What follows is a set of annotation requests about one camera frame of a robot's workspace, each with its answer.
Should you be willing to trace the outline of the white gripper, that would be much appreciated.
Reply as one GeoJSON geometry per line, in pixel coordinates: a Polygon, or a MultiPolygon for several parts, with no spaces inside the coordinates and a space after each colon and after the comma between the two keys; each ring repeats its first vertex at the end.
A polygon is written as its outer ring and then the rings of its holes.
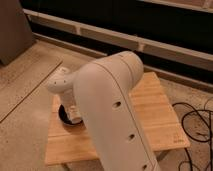
{"type": "Polygon", "coordinates": [[[82,121],[82,117],[76,106],[73,91],[67,90],[59,94],[60,102],[65,108],[65,112],[68,115],[69,120],[73,124],[78,124],[82,121]]]}

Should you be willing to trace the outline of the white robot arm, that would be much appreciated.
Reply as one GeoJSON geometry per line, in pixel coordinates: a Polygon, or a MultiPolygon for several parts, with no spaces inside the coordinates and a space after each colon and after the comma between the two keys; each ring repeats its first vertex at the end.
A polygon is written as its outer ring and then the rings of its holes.
{"type": "Polygon", "coordinates": [[[61,67],[47,82],[71,122],[85,124],[105,171],[160,171],[129,96],[143,73],[141,59],[123,51],[75,72],[61,67]]]}

